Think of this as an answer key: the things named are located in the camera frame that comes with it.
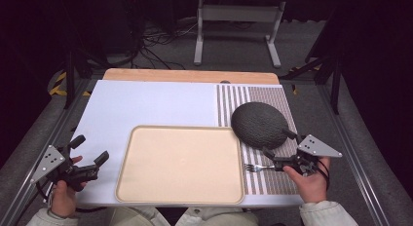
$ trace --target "hand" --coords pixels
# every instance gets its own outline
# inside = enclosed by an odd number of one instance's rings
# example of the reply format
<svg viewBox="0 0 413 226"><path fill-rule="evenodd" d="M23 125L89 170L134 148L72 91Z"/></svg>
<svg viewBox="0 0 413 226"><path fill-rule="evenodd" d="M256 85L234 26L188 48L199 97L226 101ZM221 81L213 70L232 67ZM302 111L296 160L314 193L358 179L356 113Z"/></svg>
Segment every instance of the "hand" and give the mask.
<svg viewBox="0 0 413 226"><path fill-rule="evenodd" d="M319 160L329 169L330 158L323 157ZM319 168L324 171L324 173L327 173L325 167L322 164L318 163L318 165ZM321 201L327 200L327 182L321 173L317 171L310 176L304 177L292 167L285 166L282 169L297 185L298 192L300 193L300 196L303 199L304 203L316 204Z"/></svg>
<svg viewBox="0 0 413 226"><path fill-rule="evenodd" d="M73 164L78 163L82 160L82 156L72 158ZM60 180L56 189L54 190L53 200L52 200L52 213L60 217L70 217L75 214L76 211L76 192L67 187L67 183L64 180Z"/></svg>

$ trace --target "metal stand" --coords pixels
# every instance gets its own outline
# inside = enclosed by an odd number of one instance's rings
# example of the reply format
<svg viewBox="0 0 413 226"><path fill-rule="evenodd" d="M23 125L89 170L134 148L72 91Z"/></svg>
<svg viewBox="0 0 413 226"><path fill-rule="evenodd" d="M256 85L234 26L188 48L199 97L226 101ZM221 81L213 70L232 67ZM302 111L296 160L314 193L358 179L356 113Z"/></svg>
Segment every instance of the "metal stand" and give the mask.
<svg viewBox="0 0 413 226"><path fill-rule="evenodd" d="M278 7L252 7L252 6L225 6L225 5L204 5L204 0L198 3L198 37L195 47L194 64L201 65L203 58L203 22L204 20L232 20L232 21L253 21L271 22L273 31L271 35L266 35L266 43L271 55L274 67L280 68L281 62L277 53L274 41L279 30L285 2L281 2Z"/></svg>

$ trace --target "metal bracket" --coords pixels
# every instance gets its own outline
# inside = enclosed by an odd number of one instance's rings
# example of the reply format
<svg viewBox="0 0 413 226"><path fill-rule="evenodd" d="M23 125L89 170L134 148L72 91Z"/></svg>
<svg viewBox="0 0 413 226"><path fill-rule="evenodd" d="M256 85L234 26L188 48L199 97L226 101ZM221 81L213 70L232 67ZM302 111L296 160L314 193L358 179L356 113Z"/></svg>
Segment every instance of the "metal bracket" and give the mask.
<svg viewBox="0 0 413 226"><path fill-rule="evenodd" d="M43 159L40 161L37 170L34 171L34 174L30 179L30 183L36 183L41 178L49 174L52 170L57 168L64 161L65 159L60 154L60 152L58 152L53 145L50 145L46 150Z"/></svg>
<svg viewBox="0 0 413 226"><path fill-rule="evenodd" d="M313 156L343 157L342 153L334 150L332 147L312 135L306 136L306 138L304 138L298 145L298 149Z"/></svg>

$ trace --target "gray textured sponge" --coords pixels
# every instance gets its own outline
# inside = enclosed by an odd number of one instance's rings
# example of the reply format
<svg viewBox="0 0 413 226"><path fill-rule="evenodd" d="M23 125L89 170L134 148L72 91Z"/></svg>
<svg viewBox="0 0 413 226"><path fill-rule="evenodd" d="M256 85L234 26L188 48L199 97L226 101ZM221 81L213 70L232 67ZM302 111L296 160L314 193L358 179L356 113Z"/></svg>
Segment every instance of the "gray textured sponge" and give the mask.
<svg viewBox="0 0 413 226"><path fill-rule="evenodd" d="M262 149L276 149L284 144L288 122L275 107L263 102L248 102L239 106L231 116L235 135L245 144Z"/></svg>

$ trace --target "wooden tray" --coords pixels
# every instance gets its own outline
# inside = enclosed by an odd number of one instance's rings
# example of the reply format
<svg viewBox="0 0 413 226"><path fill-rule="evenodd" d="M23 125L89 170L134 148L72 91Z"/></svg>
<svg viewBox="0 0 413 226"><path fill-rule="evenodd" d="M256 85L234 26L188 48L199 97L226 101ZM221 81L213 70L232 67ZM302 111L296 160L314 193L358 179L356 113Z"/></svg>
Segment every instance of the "wooden tray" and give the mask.
<svg viewBox="0 0 413 226"><path fill-rule="evenodd" d="M116 197L129 203L237 204L244 198L240 142L231 128L136 127Z"/></svg>

